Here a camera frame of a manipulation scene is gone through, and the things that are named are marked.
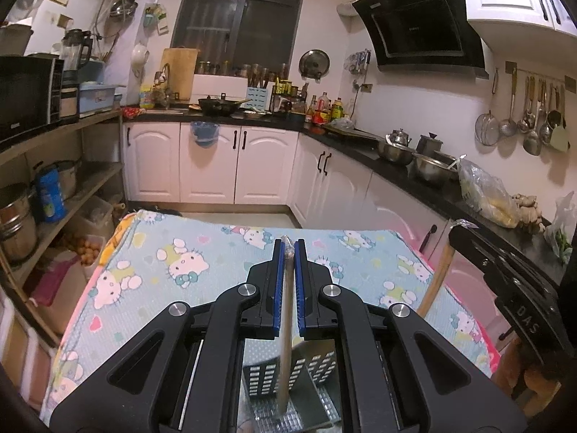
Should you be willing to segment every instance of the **microwave oven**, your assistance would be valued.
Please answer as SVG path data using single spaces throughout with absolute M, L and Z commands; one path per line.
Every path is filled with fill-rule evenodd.
M 60 119 L 64 61 L 0 56 L 0 148 Z

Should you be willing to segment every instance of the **utensil rack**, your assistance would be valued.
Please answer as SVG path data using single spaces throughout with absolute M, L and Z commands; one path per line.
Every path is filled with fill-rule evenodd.
M 505 73 L 508 75 L 513 74 L 513 70 L 517 69 L 517 73 L 525 73 L 528 76 L 535 76 L 537 78 L 541 78 L 547 81 L 553 81 L 558 83 L 559 85 L 565 86 L 565 91 L 569 91 L 573 94 L 577 94 L 577 80 L 570 76 L 565 76 L 565 79 L 556 78 L 555 76 L 544 75 L 543 73 L 539 73 L 537 71 L 525 70 L 523 68 L 519 68 L 517 62 L 505 62 Z

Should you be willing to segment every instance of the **wooden stick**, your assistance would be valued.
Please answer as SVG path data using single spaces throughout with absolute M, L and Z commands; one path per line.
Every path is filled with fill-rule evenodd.
M 281 306 L 281 355 L 279 357 L 278 391 L 276 403 L 278 414 L 282 416 L 289 404 L 289 377 L 292 364 L 292 306 L 294 288 L 294 248 L 288 238 L 285 241 L 285 274 L 283 280 L 283 299 Z
M 431 306 L 437 297 L 437 293 L 441 289 L 442 283 L 445 280 L 446 273 L 448 272 L 449 267 L 451 267 L 454 255 L 455 249 L 453 249 L 451 244 L 447 242 L 445 248 L 442 250 L 437 270 L 435 270 L 435 274 L 433 275 L 433 281 L 427 288 L 427 291 L 420 302 L 419 308 L 417 309 L 417 314 L 419 314 L 420 317 L 424 318 L 429 312 L 429 309 L 431 309 Z

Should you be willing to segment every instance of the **blender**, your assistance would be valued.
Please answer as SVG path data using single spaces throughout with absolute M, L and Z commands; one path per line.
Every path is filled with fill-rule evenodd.
M 90 31 L 70 29 L 64 39 L 62 39 L 62 50 L 60 53 L 60 59 L 64 60 L 60 97 L 60 121 L 63 124 L 78 122 L 78 70 L 88 63 L 91 54 L 92 39 Z

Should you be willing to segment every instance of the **stainless steel bowl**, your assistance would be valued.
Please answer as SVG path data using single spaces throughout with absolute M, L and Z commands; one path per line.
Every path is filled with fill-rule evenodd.
M 28 186 L 23 182 L 11 184 L 0 189 L 0 233 L 28 215 Z
M 414 156 L 415 173 L 421 179 L 437 187 L 442 186 L 446 181 L 451 179 L 454 172 L 448 169 L 447 165 L 444 165 L 436 159 L 423 156 L 423 154 L 415 153 Z
M 26 260 L 36 248 L 36 223 L 29 213 L 0 235 L 0 246 L 11 264 Z
M 122 21 L 135 15 L 138 3 L 135 0 L 118 0 L 110 8 L 110 19 Z
M 407 146 L 387 142 L 387 139 L 379 141 L 379 156 L 396 165 L 408 166 L 413 161 L 415 150 Z
M 441 153 L 440 151 L 433 151 L 431 154 L 433 159 L 442 162 L 444 165 L 450 166 L 452 165 L 455 160 L 457 159 L 455 156 L 451 156 L 450 154 Z M 457 171 L 457 166 L 453 166 L 451 169 L 451 180 L 459 182 L 459 172 Z

